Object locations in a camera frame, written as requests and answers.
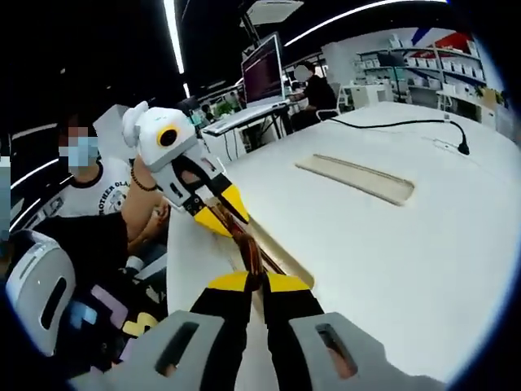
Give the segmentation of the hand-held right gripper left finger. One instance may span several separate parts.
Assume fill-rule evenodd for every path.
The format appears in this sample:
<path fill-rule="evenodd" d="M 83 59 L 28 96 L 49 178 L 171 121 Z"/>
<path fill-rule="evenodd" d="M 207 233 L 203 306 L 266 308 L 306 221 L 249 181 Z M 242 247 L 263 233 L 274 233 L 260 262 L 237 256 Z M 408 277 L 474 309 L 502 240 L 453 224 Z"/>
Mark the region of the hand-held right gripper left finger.
<path fill-rule="evenodd" d="M 70 379 L 74 390 L 232 390 L 252 303 L 246 271 L 222 275 L 189 311 L 177 310 L 131 345 L 112 369 Z"/>

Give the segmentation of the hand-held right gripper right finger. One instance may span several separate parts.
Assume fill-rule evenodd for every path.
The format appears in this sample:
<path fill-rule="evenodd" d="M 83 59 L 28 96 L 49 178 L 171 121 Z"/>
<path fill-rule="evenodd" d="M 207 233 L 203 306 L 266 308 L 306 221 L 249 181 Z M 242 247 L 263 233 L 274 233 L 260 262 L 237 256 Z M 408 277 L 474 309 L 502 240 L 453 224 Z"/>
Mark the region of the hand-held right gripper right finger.
<path fill-rule="evenodd" d="M 299 278 L 263 278 L 268 348 L 281 390 L 442 390 L 442 382 L 394 367 L 383 344 L 337 312 L 325 312 Z"/>

